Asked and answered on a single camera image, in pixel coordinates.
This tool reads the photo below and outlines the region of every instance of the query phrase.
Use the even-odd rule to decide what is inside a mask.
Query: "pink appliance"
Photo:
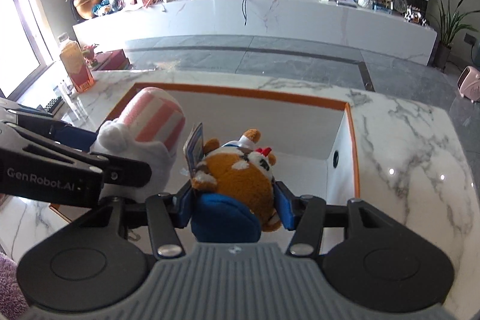
[[[460,75],[458,89],[461,97],[467,97],[474,102],[480,101],[480,71],[468,66]]]

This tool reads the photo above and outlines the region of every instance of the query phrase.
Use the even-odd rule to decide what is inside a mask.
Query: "power outlet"
[[[465,33],[465,38],[463,40],[471,46],[474,46],[477,43],[477,38],[468,33]]]

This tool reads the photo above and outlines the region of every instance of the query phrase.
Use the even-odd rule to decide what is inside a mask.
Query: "bottle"
[[[70,39],[67,33],[58,37],[60,41],[60,60],[78,93],[87,91],[95,84],[92,73],[83,58],[77,41]]]

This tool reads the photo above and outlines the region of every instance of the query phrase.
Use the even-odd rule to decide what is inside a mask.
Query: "toy tag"
[[[203,124],[194,125],[183,146],[190,177],[194,177],[197,164],[203,159]]]

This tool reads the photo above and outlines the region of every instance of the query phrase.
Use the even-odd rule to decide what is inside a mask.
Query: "orange plush toy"
[[[240,140],[203,147],[205,157],[191,180],[198,194],[192,232],[202,242],[256,242],[262,231],[281,226],[274,208],[271,148],[256,148],[260,132],[250,129]]]

